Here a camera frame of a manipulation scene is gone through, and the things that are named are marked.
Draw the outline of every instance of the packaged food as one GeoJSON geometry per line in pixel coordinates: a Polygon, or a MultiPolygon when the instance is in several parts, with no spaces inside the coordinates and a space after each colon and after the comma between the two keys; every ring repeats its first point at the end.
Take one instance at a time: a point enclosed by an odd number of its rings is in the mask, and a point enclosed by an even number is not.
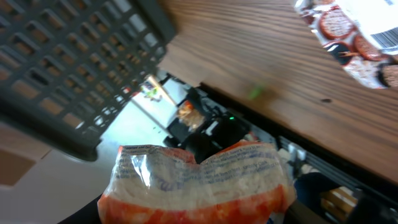
{"type": "Polygon", "coordinates": [[[391,75],[392,68],[383,68],[397,64],[398,0],[292,3],[322,46],[360,84],[375,89],[396,86],[398,80],[391,75]]]}
{"type": "Polygon", "coordinates": [[[295,191],[271,144],[241,141],[196,164],[161,146],[120,146],[98,201],[107,223],[266,223],[295,191]]]}

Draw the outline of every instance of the wooden table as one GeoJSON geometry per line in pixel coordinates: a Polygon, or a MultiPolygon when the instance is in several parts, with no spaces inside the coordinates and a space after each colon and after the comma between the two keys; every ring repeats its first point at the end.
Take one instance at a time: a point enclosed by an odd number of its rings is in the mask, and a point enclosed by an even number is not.
{"type": "Polygon", "coordinates": [[[160,3],[178,32],[163,69],[191,85],[212,86],[398,183],[398,91],[367,89],[350,78],[289,0],[160,3]],[[250,100],[258,88],[263,92],[250,100]]]}

